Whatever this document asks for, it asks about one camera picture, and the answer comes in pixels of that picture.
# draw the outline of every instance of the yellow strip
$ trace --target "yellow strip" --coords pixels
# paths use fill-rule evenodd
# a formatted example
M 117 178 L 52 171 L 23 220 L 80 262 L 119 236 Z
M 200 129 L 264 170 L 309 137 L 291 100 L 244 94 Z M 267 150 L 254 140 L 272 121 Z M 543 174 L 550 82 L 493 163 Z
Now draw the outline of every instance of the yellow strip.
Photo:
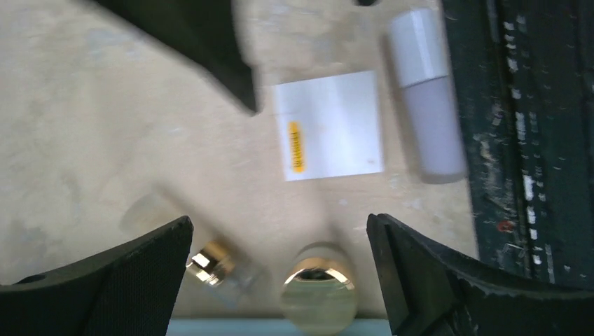
M 303 173 L 305 171 L 305 156 L 303 154 L 299 122 L 289 122 L 289 138 L 291 141 L 291 167 L 293 173 Z

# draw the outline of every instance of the bottle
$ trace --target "bottle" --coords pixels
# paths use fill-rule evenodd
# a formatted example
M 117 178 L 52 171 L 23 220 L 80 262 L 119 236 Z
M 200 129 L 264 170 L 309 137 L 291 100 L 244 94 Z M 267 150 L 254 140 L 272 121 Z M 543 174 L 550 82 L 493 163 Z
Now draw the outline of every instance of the bottle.
M 394 66 L 420 152 L 425 180 L 463 179 L 467 166 L 448 56 L 436 14 L 420 8 L 396 16 L 390 25 Z
M 138 199 L 126 211 L 120 227 L 130 234 L 143 235 L 185 215 L 180 206 L 153 192 Z M 192 224 L 194 232 L 186 260 L 186 277 L 227 305 L 237 305 L 249 294 L 261 273 L 260 267 L 243 253 L 228 248 L 224 239 L 206 225 L 197 221 Z
M 312 244 L 298 254 L 280 296 L 286 318 L 309 335 L 336 335 L 357 314 L 350 263 L 332 243 Z

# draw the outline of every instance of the red spot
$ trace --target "red spot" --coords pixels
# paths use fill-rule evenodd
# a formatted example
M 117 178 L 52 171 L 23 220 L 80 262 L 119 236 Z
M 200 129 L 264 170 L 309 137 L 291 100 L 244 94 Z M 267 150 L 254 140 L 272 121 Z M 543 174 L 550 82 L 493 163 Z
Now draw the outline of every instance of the red spot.
M 499 230 L 499 232 L 512 233 L 515 226 L 516 225 L 509 220 L 502 220 L 497 224 L 497 230 Z

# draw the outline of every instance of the beige stone surface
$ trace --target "beige stone surface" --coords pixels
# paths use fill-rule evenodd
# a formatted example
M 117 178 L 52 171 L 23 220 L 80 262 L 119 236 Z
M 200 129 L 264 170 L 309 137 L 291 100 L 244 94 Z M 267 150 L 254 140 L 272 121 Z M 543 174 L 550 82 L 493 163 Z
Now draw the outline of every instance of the beige stone surface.
M 284 273 L 317 240 L 348 251 L 361 315 L 384 316 L 365 233 L 371 213 L 475 256 L 467 182 L 421 183 L 383 48 L 390 18 L 434 3 L 237 2 L 264 105 L 253 118 L 202 69 L 100 10 L 0 3 L 0 283 L 125 242 L 123 214 L 155 186 L 270 273 L 235 311 L 185 281 L 176 316 L 279 316 Z M 378 73 L 385 172 L 284 182 L 270 86 L 362 69 Z

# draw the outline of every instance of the white paper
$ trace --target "white paper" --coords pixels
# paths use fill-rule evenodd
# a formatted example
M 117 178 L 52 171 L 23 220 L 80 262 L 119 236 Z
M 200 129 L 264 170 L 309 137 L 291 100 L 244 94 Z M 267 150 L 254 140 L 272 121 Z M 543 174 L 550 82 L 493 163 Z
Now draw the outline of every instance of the white paper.
M 373 71 L 275 86 L 287 181 L 382 172 Z

